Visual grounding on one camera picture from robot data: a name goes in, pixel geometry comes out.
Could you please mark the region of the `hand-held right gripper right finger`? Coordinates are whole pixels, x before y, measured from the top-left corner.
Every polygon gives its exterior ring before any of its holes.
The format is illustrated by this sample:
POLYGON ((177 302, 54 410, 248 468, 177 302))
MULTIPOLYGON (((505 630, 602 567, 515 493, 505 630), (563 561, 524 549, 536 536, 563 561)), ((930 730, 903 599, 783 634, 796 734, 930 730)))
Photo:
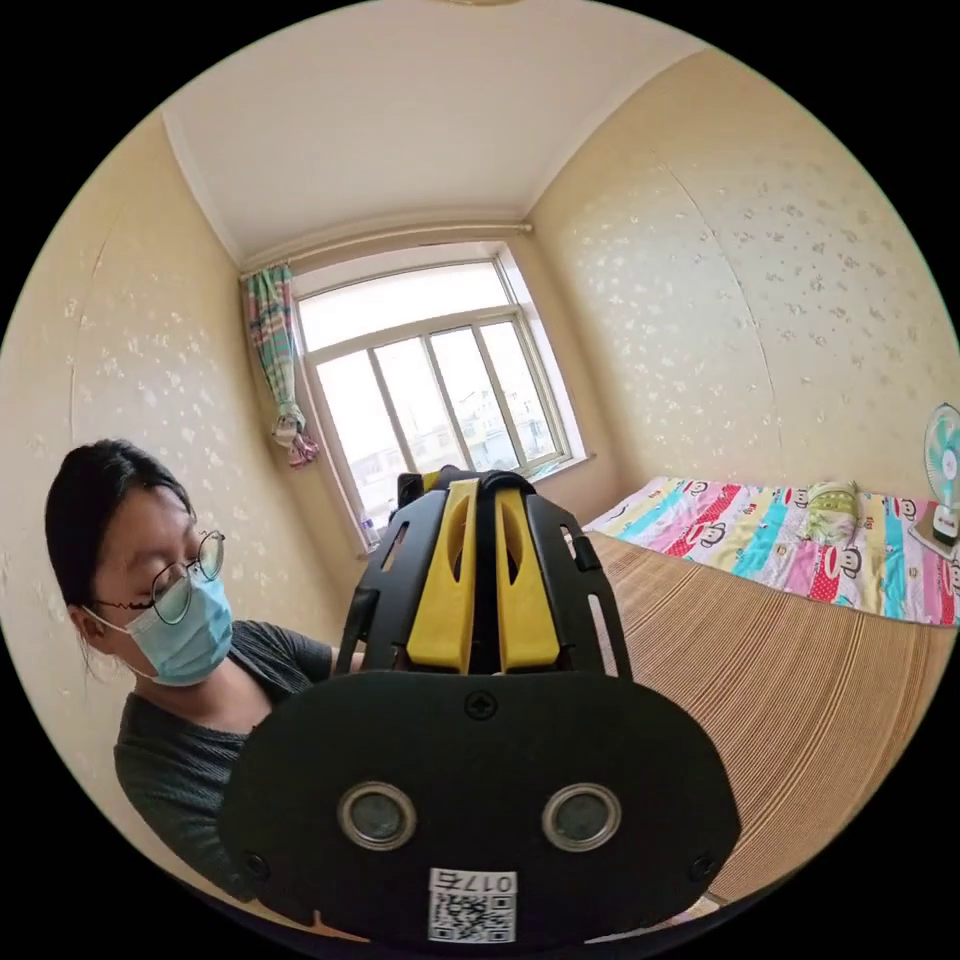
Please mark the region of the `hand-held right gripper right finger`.
POLYGON ((558 639, 521 494, 495 495, 494 524, 501 671, 551 668, 558 639))

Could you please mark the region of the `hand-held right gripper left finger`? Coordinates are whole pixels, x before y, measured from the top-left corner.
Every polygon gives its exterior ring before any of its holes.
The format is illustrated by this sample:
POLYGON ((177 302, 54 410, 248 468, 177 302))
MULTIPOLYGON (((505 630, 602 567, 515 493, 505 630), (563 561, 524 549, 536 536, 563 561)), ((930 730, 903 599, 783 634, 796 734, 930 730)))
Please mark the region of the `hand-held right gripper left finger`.
POLYGON ((476 479, 449 483, 420 603, 406 645, 417 668, 466 672, 475 608, 476 479))

